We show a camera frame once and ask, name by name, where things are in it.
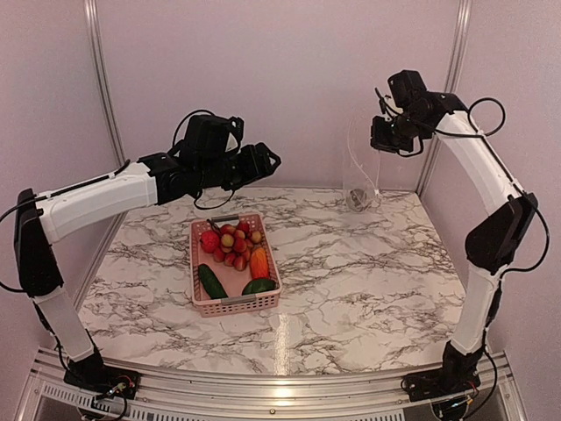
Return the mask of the clear zip top bag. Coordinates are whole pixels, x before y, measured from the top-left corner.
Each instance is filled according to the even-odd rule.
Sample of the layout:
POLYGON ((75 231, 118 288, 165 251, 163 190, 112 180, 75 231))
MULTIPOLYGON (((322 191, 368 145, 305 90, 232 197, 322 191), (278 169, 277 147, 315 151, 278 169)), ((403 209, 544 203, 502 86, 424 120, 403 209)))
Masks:
POLYGON ((373 198, 372 208, 380 203, 381 192, 380 153, 370 146, 370 129, 368 117, 356 114, 350 120, 343 150, 342 185, 344 199, 348 190, 367 190, 373 198))

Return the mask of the purple eggplant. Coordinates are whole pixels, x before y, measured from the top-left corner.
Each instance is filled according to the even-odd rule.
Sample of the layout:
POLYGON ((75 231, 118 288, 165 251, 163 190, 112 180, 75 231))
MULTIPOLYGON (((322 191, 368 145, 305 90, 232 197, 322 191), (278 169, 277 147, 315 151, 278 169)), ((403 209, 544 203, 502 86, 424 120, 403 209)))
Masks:
POLYGON ((362 212, 371 207, 373 198, 367 190, 351 189, 347 191, 345 201, 351 211, 362 212))

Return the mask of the green avocado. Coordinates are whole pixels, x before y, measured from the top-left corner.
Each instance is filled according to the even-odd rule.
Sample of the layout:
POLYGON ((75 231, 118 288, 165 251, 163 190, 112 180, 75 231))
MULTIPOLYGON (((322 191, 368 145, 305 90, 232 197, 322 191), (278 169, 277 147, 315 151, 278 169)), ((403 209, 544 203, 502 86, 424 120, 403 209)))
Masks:
POLYGON ((248 282, 242 290, 242 295, 252 295, 269 292, 277 289, 277 283, 270 278, 258 278, 248 282))

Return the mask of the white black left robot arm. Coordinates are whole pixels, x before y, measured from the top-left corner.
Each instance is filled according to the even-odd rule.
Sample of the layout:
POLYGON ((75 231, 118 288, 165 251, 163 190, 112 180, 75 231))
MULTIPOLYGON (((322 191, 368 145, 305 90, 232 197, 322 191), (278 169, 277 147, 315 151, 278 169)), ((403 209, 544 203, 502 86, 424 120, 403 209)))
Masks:
POLYGON ((31 189, 18 195, 14 252, 18 280, 46 320, 75 373, 90 389, 110 384, 93 340, 71 304, 53 244, 107 218, 139 208, 171 203, 185 196, 201 197, 209 188, 235 192, 272 175, 281 158, 264 143, 229 148, 195 149, 179 143, 120 169, 56 191, 31 189))

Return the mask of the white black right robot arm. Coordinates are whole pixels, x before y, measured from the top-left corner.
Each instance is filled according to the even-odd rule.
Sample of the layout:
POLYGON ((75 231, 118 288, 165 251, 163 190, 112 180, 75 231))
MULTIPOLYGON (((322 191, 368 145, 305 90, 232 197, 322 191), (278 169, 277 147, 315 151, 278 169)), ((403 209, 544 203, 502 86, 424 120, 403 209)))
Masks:
POLYGON ((371 146, 379 151, 413 157, 423 143, 437 137, 467 173, 483 203, 486 217, 465 238, 468 284, 458 325, 446 343, 443 367, 434 384, 451 393, 469 375, 485 352, 488 326, 501 301, 505 275, 516 272, 512 262, 533 218, 541 215, 536 196, 525 191, 476 125, 472 108, 457 96, 414 89, 379 95, 381 114, 372 120, 371 146))

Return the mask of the red lychee bunch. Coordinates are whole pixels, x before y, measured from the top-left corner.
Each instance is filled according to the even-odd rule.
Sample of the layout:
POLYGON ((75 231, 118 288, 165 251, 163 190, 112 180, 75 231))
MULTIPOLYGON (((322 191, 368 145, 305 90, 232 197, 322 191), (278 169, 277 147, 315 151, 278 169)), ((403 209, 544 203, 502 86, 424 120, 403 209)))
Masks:
POLYGON ((260 246, 264 238, 262 231, 252 229, 245 221, 236 225, 213 224, 212 231, 220 236, 220 247, 213 253, 214 261, 239 272, 247 268, 253 249, 260 246))

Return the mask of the red bumpy fruit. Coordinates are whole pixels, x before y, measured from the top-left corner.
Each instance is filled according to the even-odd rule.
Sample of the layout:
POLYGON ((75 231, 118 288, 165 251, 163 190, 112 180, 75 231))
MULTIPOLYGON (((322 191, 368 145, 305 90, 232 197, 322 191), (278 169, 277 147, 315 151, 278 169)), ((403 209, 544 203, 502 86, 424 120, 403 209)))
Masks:
POLYGON ((214 253, 220 247, 220 236, 208 230, 201 235, 200 245, 205 253, 214 253))

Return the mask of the orange yellow fruit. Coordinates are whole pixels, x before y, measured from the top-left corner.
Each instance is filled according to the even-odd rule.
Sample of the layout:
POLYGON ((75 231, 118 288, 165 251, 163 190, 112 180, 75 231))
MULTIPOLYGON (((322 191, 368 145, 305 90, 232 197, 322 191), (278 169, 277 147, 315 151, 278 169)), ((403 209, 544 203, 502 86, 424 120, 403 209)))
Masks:
POLYGON ((257 247, 252 251, 249 267, 253 280, 269 277, 268 259, 263 247, 257 247))

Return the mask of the pink perforated plastic basket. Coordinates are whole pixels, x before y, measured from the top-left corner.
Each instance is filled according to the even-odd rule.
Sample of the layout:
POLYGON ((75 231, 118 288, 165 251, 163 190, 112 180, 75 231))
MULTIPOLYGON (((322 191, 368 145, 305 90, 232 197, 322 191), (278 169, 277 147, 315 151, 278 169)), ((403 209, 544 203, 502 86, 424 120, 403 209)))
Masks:
POLYGON ((282 281, 259 213, 198 219, 189 234, 192 303, 202 317, 278 305, 282 281))

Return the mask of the dark green cucumber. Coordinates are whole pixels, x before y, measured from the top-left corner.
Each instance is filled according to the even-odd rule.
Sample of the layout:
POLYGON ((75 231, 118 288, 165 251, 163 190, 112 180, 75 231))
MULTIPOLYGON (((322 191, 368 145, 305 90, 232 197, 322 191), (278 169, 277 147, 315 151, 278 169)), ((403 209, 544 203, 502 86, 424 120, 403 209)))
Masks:
POLYGON ((213 270, 207 264, 198 266, 199 281, 210 299, 228 298, 222 283, 218 280, 213 270))

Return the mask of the rear aluminium table rail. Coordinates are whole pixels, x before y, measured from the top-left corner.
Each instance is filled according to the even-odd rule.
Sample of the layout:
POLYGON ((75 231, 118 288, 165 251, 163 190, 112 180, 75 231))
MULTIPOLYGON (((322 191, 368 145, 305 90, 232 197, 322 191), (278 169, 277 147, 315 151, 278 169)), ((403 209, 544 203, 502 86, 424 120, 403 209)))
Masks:
MULTIPOLYGON (((246 186, 241 188, 239 191, 249 191, 250 189, 286 189, 286 190, 290 190, 290 189, 309 189, 309 190, 334 190, 334 191, 343 191, 343 187, 325 187, 325 186, 267 186, 267 185, 250 185, 250 186, 246 186)), ((406 188, 386 188, 386 189, 382 189, 380 188, 380 192, 399 192, 399 193, 416 193, 415 189, 406 189, 406 188)))

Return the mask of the aluminium table rail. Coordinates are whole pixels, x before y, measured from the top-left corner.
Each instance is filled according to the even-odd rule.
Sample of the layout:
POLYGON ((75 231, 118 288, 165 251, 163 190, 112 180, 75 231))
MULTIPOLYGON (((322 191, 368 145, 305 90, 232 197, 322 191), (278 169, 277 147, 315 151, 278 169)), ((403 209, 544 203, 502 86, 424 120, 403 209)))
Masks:
POLYGON ((344 375, 240 375, 110 359, 139 374, 134 398, 95 401, 67 385, 58 354, 38 350, 16 420, 76 420, 84 411, 128 420, 433 420, 449 397, 411 402, 408 369, 344 375))
MULTIPOLYGON (((241 188, 239 191, 249 191, 250 189, 286 189, 286 190, 290 190, 290 189, 309 189, 309 190, 334 190, 334 191, 343 191, 343 187, 325 187, 325 186, 267 186, 267 185, 250 185, 250 186, 246 186, 241 188)), ((399 193, 416 193, 415 189, 406 189, 406 188, 386 188, 386 189, 382 189, 380 188, 380 192, 399 192, 399 193)))
POLYGON ((74 308, 77 311, 79 311, 80 308, 82 307, 84 300, 86 299, 87 294, 89 292, 89 288, 92 286, 93 282, 94 280, 90 279, 85 283, 83 283, 83 285, 77 290, 74 296, 74 308))

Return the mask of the left aluminium table rail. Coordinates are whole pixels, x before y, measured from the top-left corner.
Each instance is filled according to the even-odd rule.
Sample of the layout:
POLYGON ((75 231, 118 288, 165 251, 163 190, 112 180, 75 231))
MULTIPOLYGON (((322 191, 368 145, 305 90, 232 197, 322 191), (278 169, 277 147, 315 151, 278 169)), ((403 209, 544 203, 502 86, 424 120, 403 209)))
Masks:
POLYGON ((74 296, 74 308, 77 311, 79 311, 80 308, 82 307, 84 300, 86 299, 87 294, 89 292, 89 288, 92 286, 93 282, 94 280, 90 279, 85 283, 83 283, 83 285, 77 290, 74 296))

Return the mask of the left rear aluminium frame post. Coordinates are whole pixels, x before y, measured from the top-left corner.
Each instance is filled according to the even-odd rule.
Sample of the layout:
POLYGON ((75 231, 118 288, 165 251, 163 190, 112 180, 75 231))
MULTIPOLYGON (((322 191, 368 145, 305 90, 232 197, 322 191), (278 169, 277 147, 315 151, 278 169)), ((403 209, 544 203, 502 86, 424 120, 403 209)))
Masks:
POLYGON ((103 40, 98 13, 98 2, 95 0, 85 0, 83 2, 83 6, 103 117, 107 126, 110 137, 110 145, 116 162, 118 165, 122 165, 126 161, 126 153, 124 151, 124 146, 118 129, 117 117, 110 94, 109 76, 103 53, 103 40))

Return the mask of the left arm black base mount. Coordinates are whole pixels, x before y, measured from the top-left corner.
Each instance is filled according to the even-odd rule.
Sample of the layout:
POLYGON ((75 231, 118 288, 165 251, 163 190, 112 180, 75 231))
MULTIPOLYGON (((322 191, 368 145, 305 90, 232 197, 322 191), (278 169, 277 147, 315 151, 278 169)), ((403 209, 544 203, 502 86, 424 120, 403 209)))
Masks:
POLYGON ((64 375, 66 384, 96 392, 103 398, 110 396, 124 397, 131 400, 135 397, 140 381, 140 373, 134 370, 104 366, 101 370, 88 377, 67 371, 64 375))

